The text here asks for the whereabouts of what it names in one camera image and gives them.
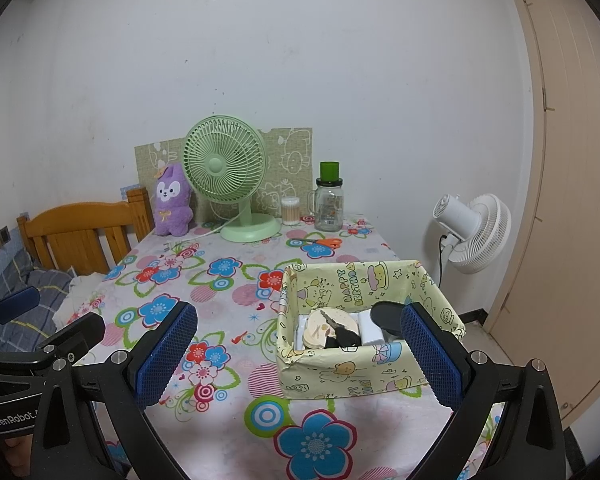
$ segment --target door frame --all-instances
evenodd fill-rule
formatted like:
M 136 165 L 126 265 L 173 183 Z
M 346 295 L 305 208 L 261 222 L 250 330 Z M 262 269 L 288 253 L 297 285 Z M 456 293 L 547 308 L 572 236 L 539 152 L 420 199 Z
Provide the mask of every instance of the door frame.
M 531 86 L 534 104 L 534 139 L 531 156 L 531 171 L 526 192 L 525 208 L 522 213 L 520 230 L 515 241 L 514 249 L 507 266 L 507 271 L 500 285 L 496 298 L 491 306 L 489 315 L 484 323 L 484 330 L 491 332 L 503 308 L 506 308 L 507 297 L 513 288 L 513 283 L 518 275 L 526 247 L 531 236 L 531 229 L 536 221 L 536 209 L 542 184 L 542 171 L 544 169 L 544 148 L 546 140 L 546 107 L 544 93 L 544 76 L 542 63 L 536 41 L 534 25 L 524 0 L 514 0 L 522 22 L 525 35 L 526 49 L 531 68 Z M 600 396 L 600 380 L 591 391 L 562 419 L 562 426 L 567 428 L 579 418 Z

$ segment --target fan center cap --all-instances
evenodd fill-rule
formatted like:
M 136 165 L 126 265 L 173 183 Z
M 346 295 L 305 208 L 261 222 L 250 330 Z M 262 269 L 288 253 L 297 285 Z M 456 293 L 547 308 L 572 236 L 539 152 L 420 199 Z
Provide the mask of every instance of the fan center cap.
M 217 158 L 215 156 L 209 159 L 208 168 L 209 171 L 211 171 L 211 173 L 218 174 L 221 173 L 222 168 L 224 168 L 224 164 L 222 163 L 222 160 L 220 158 Z

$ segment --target metal screw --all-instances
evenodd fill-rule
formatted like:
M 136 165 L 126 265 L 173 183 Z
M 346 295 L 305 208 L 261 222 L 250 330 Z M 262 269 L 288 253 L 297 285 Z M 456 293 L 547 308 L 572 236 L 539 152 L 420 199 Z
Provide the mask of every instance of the metal screw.
M 126 352 L 124 350 L 117 350 L 111 354 L 111 361 L 117 365 L 123 363 L 126 360 Z
M 475 352 L 471 352 L 471 361 L 478 365 L 483 365 L 488 361 L 487 354 L 485 354 L 482 350 L 476 350 Z
M 59 372 L 60 370 L 62 370 L 66 366 L 66 361 L 64 359 L 62 359 L 62 358 L 56 359 L 54 361 L 54 363 L 53 363 L 52 366 L 53 366 L 53 369 L 56 372 Z
M 535 368 L 536 372 L 544 372 L 546 370 L 546 366 L 540 359 L 531 359 L 531 365 Z

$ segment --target green fan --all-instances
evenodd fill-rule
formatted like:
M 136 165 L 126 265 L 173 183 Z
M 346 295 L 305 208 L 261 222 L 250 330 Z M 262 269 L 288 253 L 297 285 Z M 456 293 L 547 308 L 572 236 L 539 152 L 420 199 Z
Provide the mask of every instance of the green fan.
M 189 183 L 203 197 L 220 204 L 238 204 L 238 217 L 220 234 L 230 242 L 256 242 L 280 231 L 280 220 L 251 212 L 253 195 L 267 169 L 262 136 L 234 117 L 202 119 L 188 133 L 182 166 Z

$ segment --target stuffed animal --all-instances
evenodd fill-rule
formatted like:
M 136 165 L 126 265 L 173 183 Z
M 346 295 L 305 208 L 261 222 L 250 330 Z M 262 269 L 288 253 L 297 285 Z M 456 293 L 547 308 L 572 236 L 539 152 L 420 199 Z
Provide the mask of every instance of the stuffed animal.
M 155 233 L 184 236 L 189 231 L 193 211 L 189 207 L 191 186 L 181 164 L 169 164 L 158 178 L 155 188 Z

